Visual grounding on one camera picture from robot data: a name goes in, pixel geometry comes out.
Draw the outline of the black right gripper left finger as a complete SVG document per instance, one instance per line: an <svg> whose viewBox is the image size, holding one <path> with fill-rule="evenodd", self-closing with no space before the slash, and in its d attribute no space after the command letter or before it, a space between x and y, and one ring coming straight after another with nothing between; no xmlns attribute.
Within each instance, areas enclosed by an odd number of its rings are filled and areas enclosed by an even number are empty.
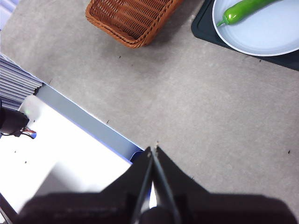
<svg viewBox="0 0 299 224"><path fill-rule="evenodd" d="M151 166L147 147L129 169L100 192L62 192L29 200L19 224L129 224Z"/></svg>

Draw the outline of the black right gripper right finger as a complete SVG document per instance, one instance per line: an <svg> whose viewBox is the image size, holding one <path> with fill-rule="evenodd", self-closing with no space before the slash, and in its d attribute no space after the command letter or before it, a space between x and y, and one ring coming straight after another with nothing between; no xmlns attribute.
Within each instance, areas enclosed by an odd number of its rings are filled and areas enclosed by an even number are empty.
<svg viewBox="0 0 299 224"><path fill-rule="evenodd" d="M263 195L207 191L185 174L160 148L155 159L183 224L296 224L282 200Z"/></svg>

